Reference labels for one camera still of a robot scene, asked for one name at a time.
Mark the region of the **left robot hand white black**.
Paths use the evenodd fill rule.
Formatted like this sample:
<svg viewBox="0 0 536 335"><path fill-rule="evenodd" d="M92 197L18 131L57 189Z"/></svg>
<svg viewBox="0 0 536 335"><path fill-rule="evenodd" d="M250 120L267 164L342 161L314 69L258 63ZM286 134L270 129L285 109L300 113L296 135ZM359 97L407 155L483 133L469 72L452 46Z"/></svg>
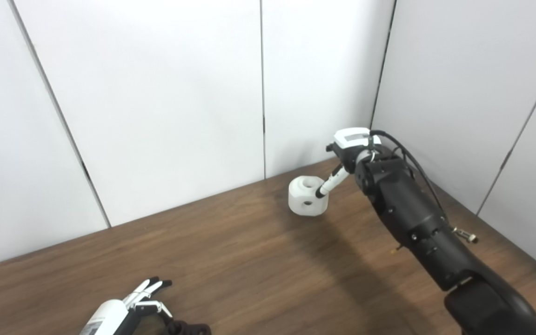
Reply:
<svg viewBox="0 0 536 335"><path fill-rule="evenodd" d="M81 329L81 335L133 335L141 320L157 315L164 326L174 321L173 315L161 301L152 297L172 280L153 276L144 280L124 299L111 299L102 303Z"/></svg>

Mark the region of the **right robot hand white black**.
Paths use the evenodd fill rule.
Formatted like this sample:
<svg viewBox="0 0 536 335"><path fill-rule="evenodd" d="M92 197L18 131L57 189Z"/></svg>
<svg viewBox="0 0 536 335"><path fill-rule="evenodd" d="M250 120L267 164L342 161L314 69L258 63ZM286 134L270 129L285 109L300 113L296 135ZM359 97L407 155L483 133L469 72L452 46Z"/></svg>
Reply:
<svg viewBox="0 0 536 335"><path fill-rule="evenodd" d="M378 135L372 135L366 127L351 127L336 131L334 140L325 147L328 153L334 153L340 163L329 178L315 191L317 199L323 199L335 187L355 173L357 163L364 159L374 161L383 157L382 142Z"/></svg>

